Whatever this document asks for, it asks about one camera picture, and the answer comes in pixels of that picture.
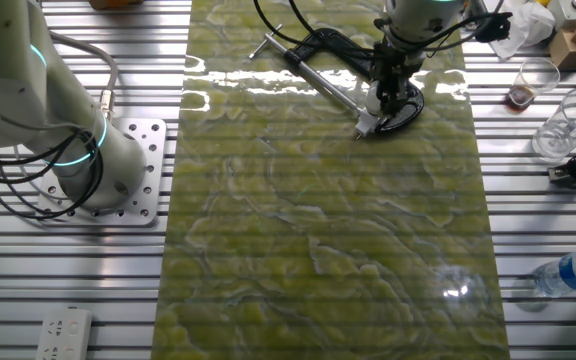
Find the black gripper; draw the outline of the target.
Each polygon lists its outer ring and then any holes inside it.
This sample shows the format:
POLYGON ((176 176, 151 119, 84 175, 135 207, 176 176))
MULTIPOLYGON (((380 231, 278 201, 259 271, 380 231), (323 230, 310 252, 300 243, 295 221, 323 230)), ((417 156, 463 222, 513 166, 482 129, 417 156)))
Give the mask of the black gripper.
POLYGON ((373 50, 370 83, 381 85, 382 114, 394 117, 409 98, 409 80, 422 67, 424 52, 407 53, 389 42, 375 42, 373 50))

